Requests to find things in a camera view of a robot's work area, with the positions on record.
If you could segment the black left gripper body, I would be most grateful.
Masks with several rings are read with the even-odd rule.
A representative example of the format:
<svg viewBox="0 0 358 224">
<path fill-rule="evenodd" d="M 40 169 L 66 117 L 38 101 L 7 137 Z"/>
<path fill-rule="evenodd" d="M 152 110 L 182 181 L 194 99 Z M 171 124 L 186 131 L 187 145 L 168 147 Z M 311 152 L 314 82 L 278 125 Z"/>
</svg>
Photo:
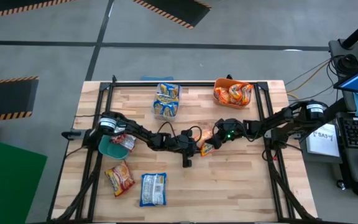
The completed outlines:
<svg viewBox="0 0 358 224">
<path fill-rule="evenodd" d="M 167 151 L 184 154 L 185 156 L 193 156 L 198 152 L 198 147 L 192 137 L 179 135 L 167 140 Z"/>
</svg>

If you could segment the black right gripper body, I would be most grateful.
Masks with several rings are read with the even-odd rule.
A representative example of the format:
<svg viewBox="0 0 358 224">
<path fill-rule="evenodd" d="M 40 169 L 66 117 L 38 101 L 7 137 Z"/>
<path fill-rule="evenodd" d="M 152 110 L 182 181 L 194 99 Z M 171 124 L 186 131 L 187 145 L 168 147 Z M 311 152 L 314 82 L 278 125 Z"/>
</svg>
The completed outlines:
<svg viewBox="0 0 358 224">
<path fill-rule="evenodd" d="M 244 137 L 244 125 L 237 119 L 220 119 L 213 128 L 213 136 L 219 136 L 222 143 Z"/>
</svg>

